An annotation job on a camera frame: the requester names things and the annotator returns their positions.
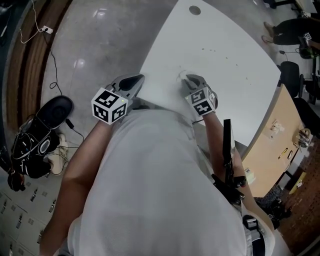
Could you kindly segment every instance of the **white locker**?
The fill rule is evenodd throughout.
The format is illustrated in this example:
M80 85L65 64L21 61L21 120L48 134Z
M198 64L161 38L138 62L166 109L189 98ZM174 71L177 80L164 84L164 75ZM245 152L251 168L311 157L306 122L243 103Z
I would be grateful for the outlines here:
M0 222L3 221L4 214L11 206L11 200L4 193L0 192Z
M49 173L49 175L47 174L38 178L37 183L44 186L48 191L50 191L51 195L56 198L60 190L62 178L63 174L53 175Z
M27 249L25 249L21 244L17 244L15 250L13 251L13 256L34 256Z
M0 231L0 255L9 256L16 249L16 242L6 233Z
M34 200L38 195L39 185L30 178L26 178L24 185L25 190L18 192L20 197L17 198L15 203L28 213L35 205Z
M1 185L1 192L4 193L8 198L10 198L12 201L15 201L16 198L18 198L18 192L15 192L14 190L12 190L8 183L3 183Z
M42 232L46 225L39 220L27 215L26 222L22 225L18 242L34 255L39 255L39 246Z
M1 191L6 194L12 201L17 203L19 205L19 202L25 201L27 198L27 194L30 193L30 191L34 191L38 184L36 183L35 179L31 179L28 176L24 176L24 191L13 191L9 185L6 183L1 187Z
M33 208L28 212L29 215L37 220L48 224L50 221L54 207L56 205L56 198L52 196L52 192L47 187L39 187L37 195L33 200Z
M18 205L12 203L3 215L2 229L14 240L17 240L26 221L27 213Z

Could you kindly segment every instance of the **white tabletop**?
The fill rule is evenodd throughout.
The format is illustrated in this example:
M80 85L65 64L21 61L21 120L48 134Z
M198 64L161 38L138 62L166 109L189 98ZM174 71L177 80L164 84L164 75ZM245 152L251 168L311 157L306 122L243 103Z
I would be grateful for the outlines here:
M305 12L313 14L317 13L313 0L296 0L296 2Z
M191 14L190 6L200 8ZM236 23L202 0L179 0L140 71L138 97L192 119L181 75L205 78L218 96L216 114L231 119L235 140L248 146L274 95L280 71Z

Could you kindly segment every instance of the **office chair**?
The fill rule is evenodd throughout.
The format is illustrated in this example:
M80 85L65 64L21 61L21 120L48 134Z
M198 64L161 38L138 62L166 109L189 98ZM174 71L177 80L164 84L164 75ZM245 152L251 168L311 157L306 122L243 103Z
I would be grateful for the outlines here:
M291 61L284 61L278 68L281 71L278 86L285 85L302 122L310 129L312 135L320 138L320 117L302 98L305 79L304 75L300 74L299 66Z
M300 74L298 64L291 61L284 61L281 65L278 65L281 71L280 80L278 86L284 84L288 90L290 96L295 98L302 97L305 78L303 74Z

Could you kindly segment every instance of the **white cloth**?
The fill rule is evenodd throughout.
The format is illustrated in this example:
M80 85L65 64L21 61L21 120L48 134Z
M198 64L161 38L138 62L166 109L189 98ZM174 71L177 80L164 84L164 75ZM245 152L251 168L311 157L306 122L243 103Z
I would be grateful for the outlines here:
M204 175L190 121L136 110L114 132L82 216L75 256L245 256L240 213Z

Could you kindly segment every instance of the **concrete floor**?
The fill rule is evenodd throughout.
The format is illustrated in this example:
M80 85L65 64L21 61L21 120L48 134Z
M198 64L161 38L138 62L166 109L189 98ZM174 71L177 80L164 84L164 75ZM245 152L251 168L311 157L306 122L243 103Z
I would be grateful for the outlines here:
M100 87L115 77L137 73L163 23L177 0L73 0L57 31L52 52L58 69L58 84L62 93L74 102L70 120L74 128L88 135L97 120L92 117L91 99ZM206 0L241 26L272 58L276 64L286 60L279 50L294 52L296 46L267 45L261 35L267 34L263 26L295 18L289 5L268 9L262 0ZM311 60L288 53L288 60L300 67L306 78L311 75ZM42 88L42 104L59 95L49 89L55 81L54 60L47 61ZM65 124L62 132L70 146L79 145L81 137ZM74 153L70 148L68 157ZM276 255L290 255L286 244L276 235Z

